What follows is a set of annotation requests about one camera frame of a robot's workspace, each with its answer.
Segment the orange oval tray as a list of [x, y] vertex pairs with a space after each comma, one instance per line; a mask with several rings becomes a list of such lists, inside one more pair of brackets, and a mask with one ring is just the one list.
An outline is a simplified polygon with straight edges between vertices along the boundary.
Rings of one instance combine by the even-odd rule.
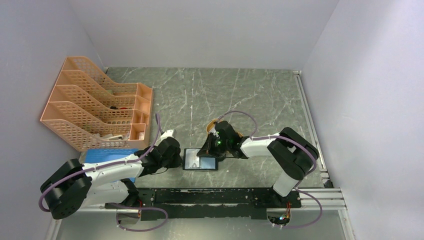
[[[206, 132], [210, 133], [213, 128], [215, 127], [215, 122], [217, 121], [217, 119], [213, 119], [207, 126], [206, 126]], [[239, 132], [236, 131], [236, 133], [238, 134], [239, 137], [242, 137], [243, 135]]]

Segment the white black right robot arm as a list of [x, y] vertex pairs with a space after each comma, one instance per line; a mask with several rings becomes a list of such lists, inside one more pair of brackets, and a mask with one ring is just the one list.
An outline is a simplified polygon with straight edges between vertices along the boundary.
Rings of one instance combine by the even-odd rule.
[[289, 193], [317, 168], [318, 149], [290, 127], [275, 134], [253, 137], [241, 135], [227, 121], [215, 121], [212, 125], [196, 156], [217, 161], [224, 160], [227, 154], [236, 159], [273, 157], [282, 168], [269, 197], [275, 207], [287, 203]]

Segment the black leather card holder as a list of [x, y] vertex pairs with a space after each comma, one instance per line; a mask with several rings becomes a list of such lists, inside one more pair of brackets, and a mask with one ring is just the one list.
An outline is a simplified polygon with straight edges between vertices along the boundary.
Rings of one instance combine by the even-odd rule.
[[184, 158], [185, 158], [185, 149], [183, 153], [183, 162], [182, 162], [182, 169], [185, 171], [217, 171], [218, 168], [218, 160], [213, 157], [200, 157], [200, 167], [197, 169], [184, 169]]

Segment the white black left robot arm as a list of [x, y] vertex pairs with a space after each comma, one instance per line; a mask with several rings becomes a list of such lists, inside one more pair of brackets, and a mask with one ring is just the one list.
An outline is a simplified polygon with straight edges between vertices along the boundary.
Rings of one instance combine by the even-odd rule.
[[162, 168], [179, 167], [180, 153], [180, 143], [166, 137], [158, 145], [115, 160], [100, 163], [68, 160], [41, 185], [39, 208], [51, 213], [55, 220], [98, 204], [132, 208], [138, 203], [139, 191], [131, 179], [153, 175]]

